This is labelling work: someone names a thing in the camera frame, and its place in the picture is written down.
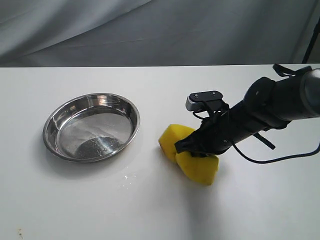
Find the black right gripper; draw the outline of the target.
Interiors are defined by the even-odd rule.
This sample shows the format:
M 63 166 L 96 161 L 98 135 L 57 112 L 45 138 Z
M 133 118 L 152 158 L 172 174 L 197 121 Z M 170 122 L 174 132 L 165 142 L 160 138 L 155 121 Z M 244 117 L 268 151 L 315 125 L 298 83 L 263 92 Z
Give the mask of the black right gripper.
M 200 127 L 174 146 L 177 153 L 221 155 L 240 142 L 240 110 L 229 109 L 205 118 Z

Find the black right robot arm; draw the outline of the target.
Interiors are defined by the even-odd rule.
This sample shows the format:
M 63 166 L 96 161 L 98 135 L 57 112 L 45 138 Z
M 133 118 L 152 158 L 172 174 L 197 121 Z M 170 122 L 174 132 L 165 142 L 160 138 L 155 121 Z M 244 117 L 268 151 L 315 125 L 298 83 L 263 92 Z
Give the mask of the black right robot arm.
M 261 77 L 233 107 L 216 90 L 191 93 L 186 109 L 195 116 L 202 112 L 208 116 L 197 130 L 174 144 L 176 151 L 220 155 L 251 136 L 273 149 L 274 145 L 260 131 L 282 130 L 294 120 L 318 118 L 320 70 L 311 66 L 291 70 L 279 64 L 274 64 L 273 69 L 282 80 Z

